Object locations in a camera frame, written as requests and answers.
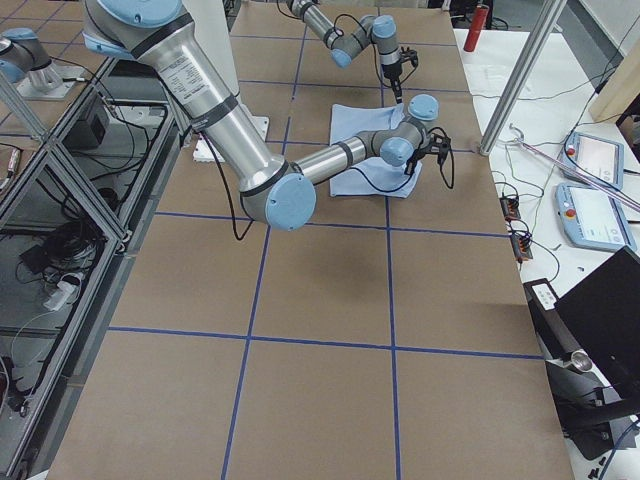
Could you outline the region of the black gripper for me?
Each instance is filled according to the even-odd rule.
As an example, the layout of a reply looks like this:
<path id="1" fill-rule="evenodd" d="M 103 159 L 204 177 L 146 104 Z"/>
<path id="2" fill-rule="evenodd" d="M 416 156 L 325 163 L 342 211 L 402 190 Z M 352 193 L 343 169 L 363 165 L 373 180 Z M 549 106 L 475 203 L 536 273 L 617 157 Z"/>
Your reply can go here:
<path id="1" fill-rule="evenodd" d="M 430 155 L 432 152 L 432 139 L 429 138 L 424 145 L 418 147 L 406 162 L 404 169 L 405 175 L 412 175 L 413 168 L 417 166 L 419 160 L 423 159 L 426 155 Z"/>
<path id="2" fill-rule="evenodd" d="M 402 62 L 397 61 L 390 64 L 382 65 L 383 76 L 390 82 L 390 88 L 397 104 L 403 101 L 402 82 L 400 77 L 403 73 Z"/>

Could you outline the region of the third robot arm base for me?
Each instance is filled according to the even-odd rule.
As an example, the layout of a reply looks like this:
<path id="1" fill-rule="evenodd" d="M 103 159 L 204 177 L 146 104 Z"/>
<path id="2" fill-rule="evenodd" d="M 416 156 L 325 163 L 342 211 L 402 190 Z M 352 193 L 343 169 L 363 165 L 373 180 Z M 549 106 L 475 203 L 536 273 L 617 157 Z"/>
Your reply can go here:
<path id="1" fill-rule="evenodd" d="M 26 27 L 1 33 L 1 72 L 28 100 L 62 100 L 85 78 L 82 66 L 56 63 L 36 33 Z"/>

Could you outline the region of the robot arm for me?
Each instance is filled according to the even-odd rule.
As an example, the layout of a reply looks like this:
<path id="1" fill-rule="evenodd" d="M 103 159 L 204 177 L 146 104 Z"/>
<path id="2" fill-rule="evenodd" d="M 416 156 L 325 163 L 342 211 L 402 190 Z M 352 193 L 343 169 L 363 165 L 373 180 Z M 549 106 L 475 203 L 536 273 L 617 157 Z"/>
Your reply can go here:
<path id="1" fill-rule="evenodd" d="M 296 162 L 273 154 L 195 38 L 180 1 L 86 1 L 85 45 L 153 68 L 193 130 L 222 154 L 239 181 L 246 214 L 279 230 L 303 226 L 316 205 L 315 186 L 370 157 L 409 166 L 430 153 L 439 104 L 415 96 L 396 128 L 361 131 Z"/>
<path id="2" fill-rule="evenodd" d="M 317 1 L 285 1 L 288 13 L 280 2 L 276 6 L 284 16 L 297 19 L 309 27 L 330 51 L 331 58 L 340 68 L 348 67 L 368 47 L 376 51 L 375 73 L 382 86 L 389 88 L 397 104 L 403 101 L 403 65 L 413 69 L 419 65 L 417 52 L 400 45 L 397 25 L 391 15 L 365 15 L 356 19 L 351 14 L 340 14 L 330 20 Z"/>

